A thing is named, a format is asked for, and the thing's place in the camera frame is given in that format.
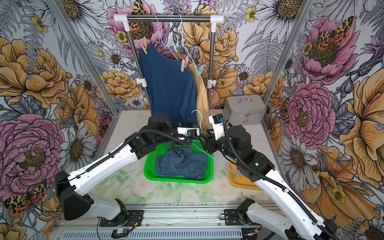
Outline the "tan t-shirt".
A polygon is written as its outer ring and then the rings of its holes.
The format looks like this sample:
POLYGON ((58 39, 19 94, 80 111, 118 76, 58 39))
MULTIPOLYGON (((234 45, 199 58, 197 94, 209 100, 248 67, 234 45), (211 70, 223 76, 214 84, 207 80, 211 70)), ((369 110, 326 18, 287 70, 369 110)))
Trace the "tan t-shirt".
MULTIPOLYGON (((178 51, 177 53, 174 52, 174 54, 177 56, 177 59, 180 61, 182 60, 182 58, 184 58, 186 56, 186 55, 181 55, 180 51, 178 51)), ((203 133, 206 134, 208 128, 211 127, 211 124, 209 122, 210 106, 209 106, 209 102, 208 102, 208 95, 207 95, 206 86, 204 84, 202 77, 196 76, 194 65, 196 65, 196 64, 192 63, 192 61, 189 61, 189 64, 186 67, 186 69, 188 69, 188 71, 192 74, 194 81, 195 81, 195 85, 196 85, 196 89, 197 89, 197 103, 196 103, 196 107, 194 108, 194 110, 197 109, 202 113, 203 118, 204 118, 202 121, 202 128, 203 128, 203 133)), ((197 125, 199 126, 200 121, 198 121, 198 117, 200 117, 200 115, 198 115, 197 112, 194 112, 193 115, 195 115, 197 117, 197 122, 198 122, 197 125)))

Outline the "slate blue t-shirt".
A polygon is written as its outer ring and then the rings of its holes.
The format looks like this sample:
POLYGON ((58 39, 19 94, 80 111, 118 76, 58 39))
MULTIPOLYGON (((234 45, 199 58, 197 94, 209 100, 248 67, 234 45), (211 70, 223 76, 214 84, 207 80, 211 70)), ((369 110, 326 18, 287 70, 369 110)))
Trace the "slate blue t-shirt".
POLYGON ((190 148, 180 148, 177 154, 170 149, 164 155, 157 156, 156 175, 165 177, 183 177, 187 180, 203 180, 208 156, 193 152, 190 148))

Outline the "teal clothespin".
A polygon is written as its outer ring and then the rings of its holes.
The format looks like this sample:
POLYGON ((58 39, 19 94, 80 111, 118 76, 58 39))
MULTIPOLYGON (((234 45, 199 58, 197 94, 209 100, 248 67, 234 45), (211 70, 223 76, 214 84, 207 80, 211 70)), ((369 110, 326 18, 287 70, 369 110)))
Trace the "teal clothespin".
POLYGON ((204 71, 204 67, 203 66, 197 67, 196 65, 194 65, 194 68, 195 68, 196 76, 200 77, 204 71))

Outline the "white clothespin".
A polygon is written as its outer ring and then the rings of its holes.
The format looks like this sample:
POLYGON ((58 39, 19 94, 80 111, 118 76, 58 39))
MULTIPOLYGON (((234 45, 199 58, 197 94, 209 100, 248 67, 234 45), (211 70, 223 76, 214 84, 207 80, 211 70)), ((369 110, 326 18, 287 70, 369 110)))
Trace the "white clothespin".
POLYGON ((175 52, 177 53, 177 52, 179 51, 179 50, 178 50, 178 47, 176 46, 175 42, 172 42, 172 44, 173 44, 173 47, 174 47, 175 52))

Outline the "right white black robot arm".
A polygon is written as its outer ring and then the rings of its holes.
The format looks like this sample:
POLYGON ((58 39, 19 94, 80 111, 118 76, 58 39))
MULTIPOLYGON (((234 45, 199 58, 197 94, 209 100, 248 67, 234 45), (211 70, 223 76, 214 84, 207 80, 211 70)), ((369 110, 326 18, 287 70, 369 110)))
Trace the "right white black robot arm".
POLYGON ((284 181, 273 163, 256 151, 251 135, 242 126, 220 123, 213 133, 198 137, 209 153, 221 152, 236 161, 237 169, 255 183, 283 212, 278 215, 246 199, 238 207, 239 218, 260 224, 284 240, 336 240, 338 226, 311 210, 284 181))

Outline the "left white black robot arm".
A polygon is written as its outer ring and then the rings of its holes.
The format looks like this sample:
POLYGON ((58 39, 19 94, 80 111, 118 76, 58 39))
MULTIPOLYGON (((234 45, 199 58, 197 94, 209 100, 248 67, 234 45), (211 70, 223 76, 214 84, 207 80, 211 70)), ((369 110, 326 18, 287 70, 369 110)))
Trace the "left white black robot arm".
POLYGON ((115 226, 124 225, 129 217, 123 202, 92 195, 92 188, 122 167, 154 152, 158 145, 189 146, 202 134, 202 129, 183 127, 180 122, 172 122, 169 116, 157 114, 149 118, 146 126, 93 163, 71 173, 61 171, 55 175, 55 188, 65 220, 91 215, 115 226))

